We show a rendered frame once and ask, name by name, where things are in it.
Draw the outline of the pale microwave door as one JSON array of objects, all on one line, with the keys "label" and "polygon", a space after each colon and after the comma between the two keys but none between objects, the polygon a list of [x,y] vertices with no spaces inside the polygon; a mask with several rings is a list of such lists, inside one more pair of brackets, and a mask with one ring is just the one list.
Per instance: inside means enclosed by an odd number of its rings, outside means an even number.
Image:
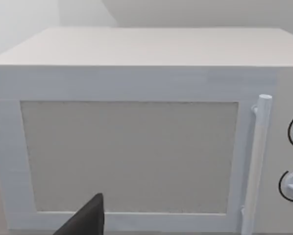
[{"label": "pale microwave door", "polygon": [[102,191],[110,232],[237,232],[258,66],[0,65],[12,231],[58,229]]}]

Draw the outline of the pale microwave oven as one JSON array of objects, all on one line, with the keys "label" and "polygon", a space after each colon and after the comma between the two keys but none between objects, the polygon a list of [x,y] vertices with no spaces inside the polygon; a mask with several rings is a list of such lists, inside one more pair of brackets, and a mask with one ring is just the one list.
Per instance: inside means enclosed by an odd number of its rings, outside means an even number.
[{"label": "pale microwave oven", "polygon": [[[293,119],[293,35],[273,28],[51,28],[0,55],[0,65],[258,66],[278,70],[273,90],[253,234],[293,234],[293,202],[278,191],[293,171],[287,130]],[[237,232],[106,232],[241,235],[256,116],[244,166]]]}]

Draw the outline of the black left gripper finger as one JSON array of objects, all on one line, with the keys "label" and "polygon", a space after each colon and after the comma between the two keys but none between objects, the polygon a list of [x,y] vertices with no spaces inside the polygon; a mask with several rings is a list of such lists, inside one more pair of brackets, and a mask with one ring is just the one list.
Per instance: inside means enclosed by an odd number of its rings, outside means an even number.
[{"label": "black left gripper finger", "polygon": [[104,199],[97,193],[53,235],[104,235]]}]

